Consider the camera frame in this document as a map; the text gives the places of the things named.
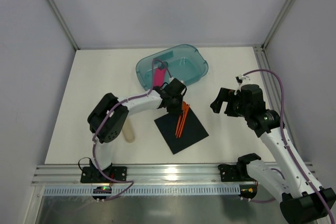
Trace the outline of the black paper napkin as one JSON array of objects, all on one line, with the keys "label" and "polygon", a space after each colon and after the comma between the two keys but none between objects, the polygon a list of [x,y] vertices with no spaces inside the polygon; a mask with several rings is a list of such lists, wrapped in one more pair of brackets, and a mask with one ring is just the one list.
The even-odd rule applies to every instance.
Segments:
[{"label": "black paper napkin", "polygon": [[209,136],[205,127],[203,127],[202,123],[191,108],[188,110],[180,137],[175,135],[178,123],[177,116],[166,114],[158,119],[155,119],[154,123],[159,129],[159,132],[173,155]]}]

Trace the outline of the orange plastic knife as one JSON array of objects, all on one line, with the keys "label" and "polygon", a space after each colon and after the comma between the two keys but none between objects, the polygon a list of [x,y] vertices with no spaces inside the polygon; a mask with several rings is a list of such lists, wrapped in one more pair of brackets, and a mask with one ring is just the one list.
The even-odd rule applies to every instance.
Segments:
[{"label": "orange plastic knife", "polygon": [[187,104],[186,102],[182,102],[182,114],[178,117],[178,121],[177,121],[177,125],[176,125],[176,130],[175,130],[175,136],[178,137],[179,132],[180,132],[180,128],[181,128],[181,124],[184,118],[184,114],[185,114],[185,110],[186,110]]}]

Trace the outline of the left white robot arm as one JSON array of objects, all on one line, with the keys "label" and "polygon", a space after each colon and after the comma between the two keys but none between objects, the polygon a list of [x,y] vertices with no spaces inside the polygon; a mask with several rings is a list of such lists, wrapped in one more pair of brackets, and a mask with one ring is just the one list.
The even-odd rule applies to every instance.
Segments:
[{"label": "left white robot arm", "polygon": [[95,168],[104,170],[111,165],[111,142],[119,136],[128,117],[161,108],[169,114],[180,115],[186,91],[186,85],[173,78],[168,84],[153,86],[132,97],[105,94],[87,118],[93,134],[92,163]]}]

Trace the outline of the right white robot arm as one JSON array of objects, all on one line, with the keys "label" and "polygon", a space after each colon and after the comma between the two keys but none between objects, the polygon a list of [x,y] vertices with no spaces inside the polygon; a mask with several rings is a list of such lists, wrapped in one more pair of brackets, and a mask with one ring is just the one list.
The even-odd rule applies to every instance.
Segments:
[{"label": "right white robot arm", "polygon": [[335,192],[324,188],[302,161],[280,123],[280,115],[266,108],[262,89],[246,84],[238,90],[221,88],[210,107],[219,113],[226,102],[225,114],[242,117],[276,160],[282,175],[271,170],[255,153],[238,158],[234,177],[260,182],[279,203],[287,223],[308,223],[329,214]]}]

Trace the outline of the pink rolled napkin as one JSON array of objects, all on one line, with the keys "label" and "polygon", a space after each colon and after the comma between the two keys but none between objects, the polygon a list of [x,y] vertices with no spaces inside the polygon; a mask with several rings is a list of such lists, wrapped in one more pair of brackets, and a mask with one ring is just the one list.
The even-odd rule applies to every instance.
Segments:
[{"label": "pink rolled napkin", "polygon": [[165,79],[165,73],[166,73],[166,68],[164,66],[164,64],[160,64],[154,72],[154,80],[153,80],[153,86],[162,86],[164,83],[164,79]]}]

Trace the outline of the teal plastic bin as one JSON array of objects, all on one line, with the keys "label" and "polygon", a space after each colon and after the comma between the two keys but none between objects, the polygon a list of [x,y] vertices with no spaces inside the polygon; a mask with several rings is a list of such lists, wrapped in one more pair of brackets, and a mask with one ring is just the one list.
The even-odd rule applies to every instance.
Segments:
[{"label": "teal plastic bin", "polygon": [[208,63],[199,50],[192,45],[181,44],[147,56],[136,64],[135,72],[144,90],[151,88],[155,69],[161,63],[166,68],[164,83],[169,83],[172,77],[189,86],[208,72]]}]

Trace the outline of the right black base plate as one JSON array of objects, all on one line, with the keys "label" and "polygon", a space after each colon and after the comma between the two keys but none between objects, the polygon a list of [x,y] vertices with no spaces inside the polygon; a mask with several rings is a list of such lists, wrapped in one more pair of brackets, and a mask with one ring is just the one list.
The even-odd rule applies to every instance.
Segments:
[{"label": "right black base plate", "polygon": [[230,165],[220,164],[218,165],[221,182],[255,182],[256,180],[251,178],[247,174],[246,165]]}]

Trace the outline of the aluminium front rail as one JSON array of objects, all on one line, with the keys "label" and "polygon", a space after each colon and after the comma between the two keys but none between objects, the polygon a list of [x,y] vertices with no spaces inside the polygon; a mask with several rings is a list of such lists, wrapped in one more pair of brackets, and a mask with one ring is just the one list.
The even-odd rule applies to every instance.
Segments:
[{"label": "aluminium front rail", "polygon": [[[127,179],[136,184],[215,184],[220,183],[217,163],[125,164]],[[77,185],[81,170],[77,165],[39,165],[32,185]]]}]

